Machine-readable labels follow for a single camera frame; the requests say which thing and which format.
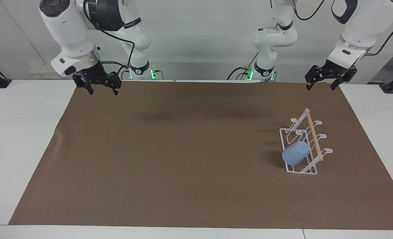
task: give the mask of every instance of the green led light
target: green led light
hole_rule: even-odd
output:
[[[275,74],[276,74],[276,72],[275,72],[275,71],[272,71],[272,76],[271,76],[270,82],[275,82],[275,80],[276,80]]]
[[[152,79],[155,80],[157,78],[157,73],[151,69]]]
[[[252,80],[253,79],[253,75],[254,75],[254,71],[250,70],[250,72],[248,73],[248,76],[247,76],[247,80]]]

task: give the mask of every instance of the power outlet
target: power outlet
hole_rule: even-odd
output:
[[[31,66],[30,74],[34,79],[61,79],[60,75],[53,69],[50,64],[33,65]]]

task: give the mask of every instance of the wooden dowel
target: wooden dowel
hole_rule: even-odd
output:
[[[319,146],[318,136],[316,135],[315,126],[313,126],[313,120],[312,116],[310,115],[309,108],[306,108],[305,112],[307,115],[307,120],[309,121],[310,131],[312,132],[313,142],[315,142],[315,148],[319,156],[319,161],[323,161],[324,157],[322,155],[321,147]]]

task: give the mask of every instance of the white panel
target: white panel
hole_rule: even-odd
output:
[[[60,52],[60,47],[40,19],[38,0],[1,1],[43,58],[50,62]],[[298,3],[299,14],[302,17],[311,15],[319,2],[306,0]],[[322,66],[325,63],[344,29],[333,18],[330,4],[327,1],[309,21],[294,21],[299,39],[294,46],[277,49],[277,80],[304,82],[304,75],[312,65]],[[202,75],[209,74],[212,79],[227,77],[232,69],[248,65],[256,53],[256,47],[251,42],[252,32],[259,27],[275,25],[266,0],[137,0],[137,6],[142,21],[153,36],[148,49],[149,59],[155,64],[168,65],[164,74],[176,80],[191,78],[186,77],[188,68],[174,67],[178,63],[192,63],[192,68],[199,72],[209,70],[209,73]],[[379,48],[391,30],[385,33],[373,50]],[[102,47],[102,60],[127,61],[119,42],[97,31],[92,31],[90,35]],[[357,63],[359,72],[353,83],[367,83],[392,56],[393,38],[379,56],[366,57]],[[209,63],[224,64],[224,68],[206,69]]]
[[[0,224],[8,224],[74,89],[64,80],[0,89]]]
[[[391,230],[304,230],[305,239],[393,239]]]
[[[374,85],[341,89],[393,179],[393,94]]]
[[[0,239],[304,239],[301,229],[0,226]]]

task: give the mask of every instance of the white wall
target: white wall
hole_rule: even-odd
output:
[[[60,51],[41,20],[39,2],[0,0],[0,69],[13,79],[29,79],[30,63],[50,62]],[[300,1],[299,14],[310,15],[319,2]],[[331,15],[331,3],[326,1],[312,20],[295,20],[297,43],[277,49],[278,81],[304,82],[312,65],[323,65],[343,30]],[[137,4],[153,36],[148,56],[166,79],[224,79],[234,68],[247,65],[257,52],[251,33],[275,25],[268,0],[137,0]],[[126,62],[119,42],[97,31],[91,37],[102,48],[102,60]],[[393,38],[379,56],[357,63],[359,72],[353,83],[367,83],[392,56]]]

